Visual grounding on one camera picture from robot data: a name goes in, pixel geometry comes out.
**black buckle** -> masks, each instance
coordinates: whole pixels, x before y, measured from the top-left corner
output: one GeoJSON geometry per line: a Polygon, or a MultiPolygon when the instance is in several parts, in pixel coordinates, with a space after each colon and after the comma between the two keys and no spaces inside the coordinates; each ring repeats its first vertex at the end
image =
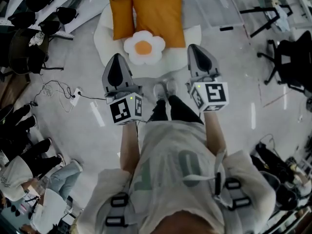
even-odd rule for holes
{"type": "Polygon", "coordinates": [[[105,219],[105,225],[109,227],[127,227],[124,216],[108,216],[105,219]]]}
{"type": "Polygon", "coordinates": [[[225,181],[225,187],[228,190],[235,190],[241,188],[241,184],[238,179],[230,177],[225,181]]]}
{"type": "Polygon", "coordinates": [[[129,196],[126,193],[118,193],[111,199],[112,207],[124,207],[128,204],[129,196]]]}
{"type": "Polygon", "coordinates": [[[221,173],[217,173],[214,180],[214,195],[221,193],[221,173]]]}
{"type": "Polygon", "coordinates": [[[233,199],[233,207],[229,207],[230,211],[234,211],[237,208],[245,207],[251,205],[251,200],[248,197],[242,197],[239,199],[233,199]]]}

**person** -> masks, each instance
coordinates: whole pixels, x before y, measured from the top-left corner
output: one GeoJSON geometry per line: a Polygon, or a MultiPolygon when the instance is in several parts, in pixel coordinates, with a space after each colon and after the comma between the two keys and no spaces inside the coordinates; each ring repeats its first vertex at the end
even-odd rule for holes
{"type": "Polygon", "coordinates": [[[30,225],[23,225],[20,231],[24,234],[56,234],[57,225],[66,209],[66,200],[74,187],[82,166],[76,161],[72,162],[53,173],[41,196],[30,225]]]}
{"type": "Polygon", "coordinates": [[[39,142],[26,153],[16,156],[0,171],[1,201],[5,198],[17,201],[26,195],[26,189],[37,182],[36,177],[45,175],[53,167],[62,163],[62,155],[50,158],[37,158],[49,150],[50,138],[39,142]]]}
{"type": "Polygon", "coordinates": [[[37,124],[35,116],[20,121],[30,112],[30,109],[29,104],[24,105],[9,114],[5,118],[4,124],[0,126],[0,137],[10,140],[1,142],[1,149],[9,160],[13,160],[24,151],[28,143],[26,131],[37,124]]]}
{"type": "MultiPolygon", "coordinates": [[[[123,126],[120,168],[105,169],[98,175],[91,199],[77,220],[79,234],[101,232],[98,214],[103,204],[129,187],[134,212],[143,214],[136,221],[144,234],[223,234],[225,220],[213,198],[216,155],[226,150],[226,143],[216,113],[205,113],[205,124],[177,96],[177,84],[167,82],[154,87],[158,99],[149,121],[137,138],[137,126],[123,126]],[[166,115],[166,100],[171,118],[166,115]]],[[[247,152],[226,156],[219,167],[225,177],[226,167],[240,179],[241,188],[252,199],[258,233],[273,212],[276,195],[247,152]]]]}

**black chair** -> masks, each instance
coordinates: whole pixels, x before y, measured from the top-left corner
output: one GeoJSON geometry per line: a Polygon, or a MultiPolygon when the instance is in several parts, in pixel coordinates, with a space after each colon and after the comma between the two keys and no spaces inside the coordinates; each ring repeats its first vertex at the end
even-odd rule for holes
{"type": "Polygon", "coordinates": [[[268,80],[264,84],[268,85],[278,72],[281,80],[277,83],[287,84],[289,88],[304,93],[307,97],[312,97],[312,38],[309,31],[306,31],[297,41],[281,41],[276,47],[273,40],[268,44],[273,45],[274,57],[264,53],[257,53],[260,58],[264,56],[274,62],[275,67],[268,80]],[[290,63],[282,64],[282,55],[291,58],[290,63]]]}

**white t-shirt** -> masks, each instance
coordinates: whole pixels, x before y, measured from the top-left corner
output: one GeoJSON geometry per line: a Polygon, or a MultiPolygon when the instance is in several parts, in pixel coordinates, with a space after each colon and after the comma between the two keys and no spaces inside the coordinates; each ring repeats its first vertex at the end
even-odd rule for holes
{"type": "MultiPolygon", "coordinates": [[[[175,212],[189,211],[224,233],[221,210],[212,198],[207,182],[183,180],[189,175],[214,177],[215,156],[206,148],[205,126],[183,121],[155,121],[140,131],[141,158],[136,167],[129,195],[136,213],[148,212],[139,224],[140,234],[150,234],[160,221],[175,212]]],[[[243,191],[256,209],[256,232],[267,222],[275,206],[275,192],[253,166],[248,153],[227,157],[223,165],[238,177],[243,191]]],[[[95,221],[103,203],[120,192],[128,172],[104,170],[99,174],[92,197],[77,221],[79,234],[95,233],[95,221]]]]}
{"type": "Polygon", "coordinates": [[[40,234],[47,234],[54,224],[59,224],[65,209],[66,202],[63,198],[56,192],[46,189],[43,206],[39,204],[36,206],[30,225],[40,234]]]}
{"type": "Polygon", "coordinates": [[[15,157],[7,167],[0,171],[0,190],[11,201],[24,197],[25,191],[21,184],[33,178],[33,174],[26,162],[20,157],[15,157]]]}

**black pants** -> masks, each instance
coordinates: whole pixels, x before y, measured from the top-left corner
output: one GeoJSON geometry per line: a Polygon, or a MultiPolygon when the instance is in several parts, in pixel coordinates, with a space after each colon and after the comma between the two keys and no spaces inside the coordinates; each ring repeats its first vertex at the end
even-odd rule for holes
{"type": "Polygon", "coordinates": [[[25,105],[8,115],[5,119],[1,136],[10,141],[3,142],[1,149],[9,161],[24,151],[25,146],[28,143],[26,131],[36,124],[33,116],[20,122],[29,111],[30,105],[25,105]]]}
{"type": "MultiPolygon", "coordinates": [[[[194,113],[183,101],[177,96],[170,96],[168,98],[171,106],[171,119],[182,120],[185,122],[198,122],[204,124],[200,117],[194,113]]],[[[153,114],[148,121],[168,120],[166,115],[166,101],[157,101],[156,107],[153,109],[153,114]]]]}
{"type": "Polygon", "coordinates": [[[43,177],[53,167],[61,163],[61,158],[56,156],[51,158],[38,158],[40,154],[47,152],[49,150],[49,147],[50,141],[46,139],[34,145],[26,153],[20,155],[20,157],[28,165],[34,177],[40,174],[41,174],[40,177],[43,177]]]}
{"type": "Polygon", "coordinates": [[[270,173],[274,174],[279,178],[281,183],[286,181],[292,183],[294,180],[293,171],[288,167],[288,165],[282,161],[278,156],[272,153],[266,148],[266,145],[257,145],[255,150],[260,155],[262,160],[269,166],[270,173]]]}

